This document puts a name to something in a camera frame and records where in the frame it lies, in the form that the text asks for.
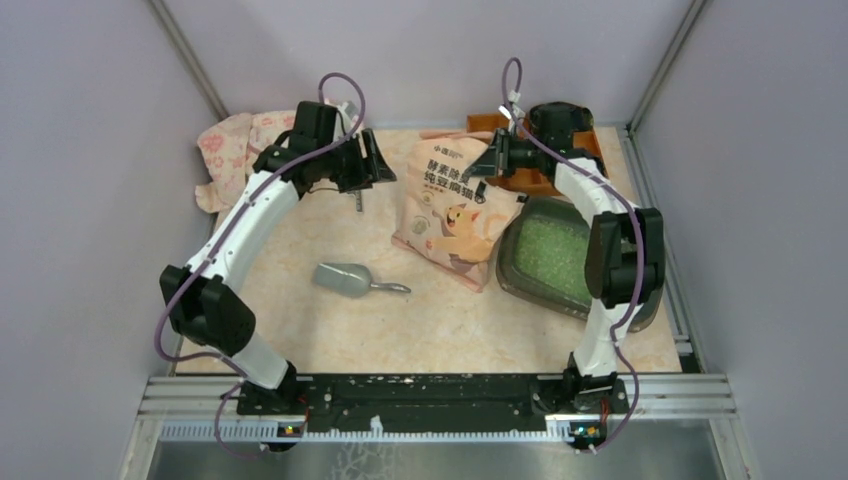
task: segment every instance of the gray plastic scoop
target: gray plastic scoop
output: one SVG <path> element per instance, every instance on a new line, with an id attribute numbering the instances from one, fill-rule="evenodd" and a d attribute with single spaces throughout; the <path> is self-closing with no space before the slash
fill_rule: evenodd
<path id="1" fill-rule="evenodd" d="M 399 283 L 375 283 L 368 267 L 358 263 L 319 263 L 312 274 L 312 283 L 350 298 L 359 298 L 370 290 L 412 292 Z"/>

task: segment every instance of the cat litter bag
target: cat litter bag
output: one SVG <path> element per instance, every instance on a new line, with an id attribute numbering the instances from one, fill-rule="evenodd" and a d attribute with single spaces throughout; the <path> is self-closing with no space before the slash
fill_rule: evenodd
<path id="1" fill-rule="evenodd" d="M 495 243 L 521 210 L 522 194 L 463 175 L 487 147 L 475 137 L 483 138 L 454 134 L 415 144 L 407 163 L 403 214 L 392 242 L 415 250 L 481 292 Z"/>

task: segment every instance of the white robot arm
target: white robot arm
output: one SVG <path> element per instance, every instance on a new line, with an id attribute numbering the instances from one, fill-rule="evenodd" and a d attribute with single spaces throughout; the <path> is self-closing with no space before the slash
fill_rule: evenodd
<path id="1" fill-rule="evenodd" d="M 396 180 L 371 130 L 344 133 L 353 128 L 350 112 L 346 104 L 301 102 L 292 130 L 259 155 L 244 193 L 209 242 L 184 267 L 170 265 L 160 276 L 174 330 L 226 357 L 249 382 L 270 391 L 285 390 L 296 370 L 256 332 L 253 313 L 238 297 L 256 255 L 315 182 L 329 179 L 346 193 Z M 334 143 L 339 145 L 326 148 Z M 327 153 L 297 163 L 320 148 Z M 289 163 L 294 166 L 283 169 Z"/>

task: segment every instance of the enclosure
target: enclosure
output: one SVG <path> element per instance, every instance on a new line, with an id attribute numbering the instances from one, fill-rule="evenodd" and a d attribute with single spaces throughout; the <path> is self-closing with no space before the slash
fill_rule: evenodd
<path id="1" fill-rule="evenodd" d="M 0 12 L 3 478 L 840 476 L 845 429 L 813 416 L 838 415 L 845 392 L 844 2 L 90 0 Z M 590 108 L 587 145 L 610 184 L 664 220 L 657 313 L 622 345 L 639 408 L 597 456 L 547 436 L 589 415 L 539 414 L 514 395 L 562 379 L 586 321 L 506 294 L 494 271 L 475 293 L 391 243 L 421 132 L 497 113 L 513 56 L 518 103 Z M 161 360 L 158 280 L 233 205 L 203 203 L 217 179 L 199 137 L 233 115 L 253 128 L 317 100 L 333 71 L 361 85 L 365 126 L 398 181 L 357 198 L 316 189 L 252 263 L 238 293 L 256 331 L 318 392 L 304 404 L 339 416 L 313 410 L 310 441 L 242 460 L 216 444 L 217 427 L 252 453 L 308 416 L 245 415 L 235 399 L 219 410 L 238 379 L 227 365 Z M 342 82 L 326 94 L 358 103 Z M 363 263 L 412 293 L 342 299 L 310 283 L 319 262 Z M 164 350 L 202 349 L 166 328 Z M 632 400 L 637 379 L 618 371 Z M 491 409 L 439 410 L 454 412 L 447 426 L 422 417 L 438 438 L 392 431 L 386 406 L 436 402 L 440 375 L 488 382 L 475 391 Z M 348 384 L 399 400 L 358 414 L 340 403 Z"/>

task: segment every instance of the litter box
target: litter box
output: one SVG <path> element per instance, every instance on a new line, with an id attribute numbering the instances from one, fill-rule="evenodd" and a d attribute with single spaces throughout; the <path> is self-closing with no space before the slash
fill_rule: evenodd
<path id="1" fill-rule="evenodd" d="M 531 197 L 504 231 L 496 274 L 501 288 L 518 298 L 585 320 L 592 297 L 583 274 L 589 226 L 569 202 Z M 630 323 L 643 330 L 654 320 L 662 289 L 653 292 Z"/>

